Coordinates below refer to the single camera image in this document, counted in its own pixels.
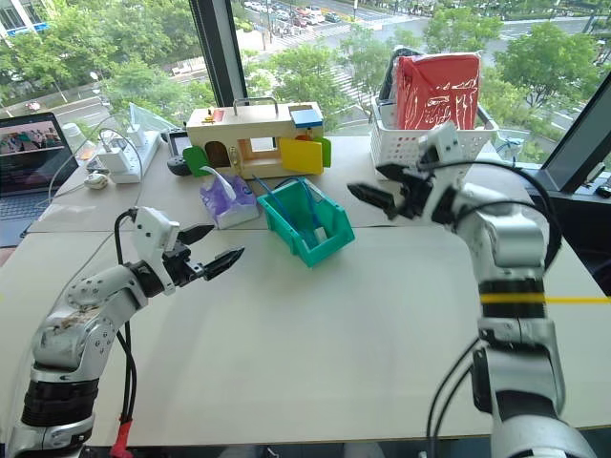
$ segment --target building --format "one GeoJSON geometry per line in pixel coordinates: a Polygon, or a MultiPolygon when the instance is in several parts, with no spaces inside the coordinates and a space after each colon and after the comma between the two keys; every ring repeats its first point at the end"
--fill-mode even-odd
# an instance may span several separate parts
{"type": "Polygon", "coordinates": [[[43,12],[47,7],[43,0],[0,0],[0,37],[46,29],[43,12]]]}

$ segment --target white basket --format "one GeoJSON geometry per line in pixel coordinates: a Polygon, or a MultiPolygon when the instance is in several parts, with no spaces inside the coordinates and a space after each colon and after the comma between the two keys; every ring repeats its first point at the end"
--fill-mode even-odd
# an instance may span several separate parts
{"type": "MultiPolygon", "coordinates": [[[[375,125],[371,129],[371,157],[373,164],[395,162],[414,167],[422,153],[418,149],[418,138],[429,131],[401,131],[389,129],[395,120],[396,105],[388,104],[378,107],[376,97],[371,98],[371,108],[375,125]]],[[[475,159],[487,141],[498,131],[498,126],[491,119],[484,119],[486,129],[458,131],[458,139],[465,159],[475,159]]]]}

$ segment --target laptop keyboard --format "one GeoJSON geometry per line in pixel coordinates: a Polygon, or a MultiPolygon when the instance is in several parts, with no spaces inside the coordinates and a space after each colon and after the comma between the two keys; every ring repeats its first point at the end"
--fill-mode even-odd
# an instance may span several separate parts
{"type": "Polygon", "coordinates": [[[0,199],[0,219],[38,218],[47,208],[46,194],[26,194],[0,199]]]}

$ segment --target plastic basket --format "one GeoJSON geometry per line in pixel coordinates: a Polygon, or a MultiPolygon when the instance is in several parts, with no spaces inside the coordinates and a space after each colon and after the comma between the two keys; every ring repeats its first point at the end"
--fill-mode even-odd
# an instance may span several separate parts
{"type": "MultiPolygon", "coordinates": [[[[371,129],[371,157],[375,166],[395,162],[415,166],[422,153],[418,149],[418,138],[428,131],[402,131],[389,129],[395,119],[395,105],[378,106],[377,97],[371,98],[374,126],[371,129]]],[[[484,121],[485,129],[458,131],[458,139],[465,159],[475,159],[487,141],[498,131],[498,126],[486,112],[478,107],[478,115],[484,121]]]]}
{"type": "Polygon", "coordinates": [[[309,189],[311,200],[305,186],[299,181],[274,190],[276,198],[266,194],[257,200],[265,211],[267,228],[286,242],[291,254],[299,256],[308,267],[312,267],[353,241],[354,233],[344,208],[325,196],[307,179],[303,182],[309,189]],[[316,246],[308,246],[304,237],[304,234],[310,235],[310,238],[314,235],[312,207],[327,237],[316,246]],[[288,212],[296,228],[283,217],[284,211],[288,212]]]}

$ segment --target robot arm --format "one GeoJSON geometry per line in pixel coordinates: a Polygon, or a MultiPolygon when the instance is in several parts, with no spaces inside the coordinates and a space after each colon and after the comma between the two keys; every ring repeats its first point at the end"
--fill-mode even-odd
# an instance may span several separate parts
{"type": "Polygon", "coordinates": [[[243,248],[206,265],[191,261],[187,245],[214,226],[180,232],[177,222],[155,209],[139,207],[130,213],[141,260],[69,284],[34,336],[30,386],[8,442],[9,458],[78,453],[92,434],[97,383],[120,327],[149,298],[172,294],[176,286],[199,278],[212,280],[242,254],[243,248]]]}
{"type": "MultiPolygon", "coordinates": [[[[426,164],[462,159],[452,123],[433,129],[420,148],[425,170],[426,164]]],[[[583,437],[558,418],[564,380],[554,323],[544,307],[545,240],[537,223],[512,203],[468,214],[483,203],[508,198],[463,184],[462,171],[447,168],[431,175],[398,164],[377,169],[402,183],[402,203],[395,206],[391,194],[367,184],[350,184],[351,193],[391,219],[401,215],[451,227],[469,247],[480,295],[501,298],[482,301],[477,327],[487,345],[474,352],[472,371],[474,404],[493,417],[493,458],[595,458],[583,437]],[[537,301],[516,300],[515,293],[537,301]]]]}

